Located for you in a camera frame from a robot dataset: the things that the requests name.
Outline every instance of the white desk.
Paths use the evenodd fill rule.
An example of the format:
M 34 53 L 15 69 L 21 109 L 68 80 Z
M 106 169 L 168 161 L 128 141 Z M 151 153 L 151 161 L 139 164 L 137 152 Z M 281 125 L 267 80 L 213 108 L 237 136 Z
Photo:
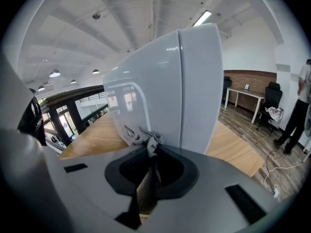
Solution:
M 259 109 L 260 101 L 262 99 L 264 99 L 264 95 L 261 94 L 261 93 L 258 93 L 258 92 L 249 91 L 249 90 L 240 89 L 240 88 L 227 88 L 227 96 L 226 96 L 226 99 L 225 99 L 225 109 L 227 108 L 227 104 L 228 104 L 229 91 L 237 92 L 237 99 L 235 100 L 235 106 L 238 105 L 239 93 L 243 93 L 243 94 L 246 94 L 246 95 L 249 95 L 249 96 L 252 96 L 252 97 L 255 97 L 255 98 L 258 99 L 256 110 L 255 110 L 255 113 L 254 113 L 254 116 L 253 116 L 253 120 L 252 120 L 252 123 L 254 123 L 256 115 L 257 115 L 257 112 L 258 112 L 258 109 Z

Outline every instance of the gray cloth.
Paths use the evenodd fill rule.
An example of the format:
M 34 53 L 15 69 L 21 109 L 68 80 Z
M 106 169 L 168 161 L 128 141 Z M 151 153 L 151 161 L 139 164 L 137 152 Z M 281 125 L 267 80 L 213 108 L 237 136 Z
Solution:
M 151 158 L 156 155 L 155 150 L 158 144 L 163 143 L 162 136 L 157 132 L 151 132 L 143 127 L 139 127 L 141 133 L 133 138 L 132 145 L 147 145 L 148 156 Z

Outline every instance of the dark wooden floor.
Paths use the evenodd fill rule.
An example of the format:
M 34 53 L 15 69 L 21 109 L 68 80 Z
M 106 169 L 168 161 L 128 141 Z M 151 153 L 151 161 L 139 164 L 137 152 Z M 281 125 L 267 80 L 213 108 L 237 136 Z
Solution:
M 226 125 L 229 129 L 235 132 L 245 142 L 247 142 L 264 160 L 264 165 L 253 176 L 263 186 L 264 178 L 268 174 L 266 168 L 266 161 L 269 152 L 276 150 L 273 145 L 273 140 L 281 136 L 281 132 L 273 132 L 269 136 L 269 131 L 266 128 L 260 128 L 259 132 L 256 130 L 258 126 L 257 120 L 251 124 L 253 114 L 234 107 L 228 104 L 225 109 L 221 106 L 219 121 Z M 306 154 L 299 146 L 295 146 L 290 156 L 284 155 L 285 145 L 283 145 L 277 152 L 272 152 L 269 156 L 268 168 L 272 170 L 275 167 L 290 167 L 302 163 Z M 291 195 L 296 194 L 302 186 L 306 176 L 311 167 L 311 159 L 309 158 L 305 164 L 291 169 L 275 169 L 271 172 L 272 187 L 274 184 L 278 185 L 280 189 L 280 198 L 284 200 Z M 266 189 L 272 191 L 270 188 L 270 178 L 266 179 Z

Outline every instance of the person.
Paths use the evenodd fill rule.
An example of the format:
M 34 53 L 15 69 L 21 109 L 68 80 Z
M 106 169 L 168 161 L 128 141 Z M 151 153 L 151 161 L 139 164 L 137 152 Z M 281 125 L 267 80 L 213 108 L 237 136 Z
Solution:
M 296 128 L 289 143 L 285 146 L 284 154 L 290 155 L 293 147 L 300 139 L 305 129 L 305 119 L 308 106 L 310 104 L 310 87 L 311 87 L 311 59 L 306 61 L 306 65 L 301 68 L 298 79 L 298 100 L 288 121 L 285 132 L 278 140 L 273 140 L 274 146 L 279 149 Z

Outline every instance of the brick wall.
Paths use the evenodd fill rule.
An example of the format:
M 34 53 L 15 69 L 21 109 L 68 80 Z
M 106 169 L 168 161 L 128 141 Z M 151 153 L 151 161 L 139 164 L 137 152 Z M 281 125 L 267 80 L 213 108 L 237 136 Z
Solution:
M 265 88 L 269 82 L 276 82 L 276 73 L 261 72 L 261 71 L 243 71 L 243 70 L 227 70 L 225 76 L 229 76 L 232 80 L 232 87 L 245 88 L 249 84 L 249 90 L 265 94 Z M 229 93 L 229 101 L 235 103 L 237 93 Z M 238 105 L 248 110 L 255 111 L 257 105 L 257 98 L 239 94 Z

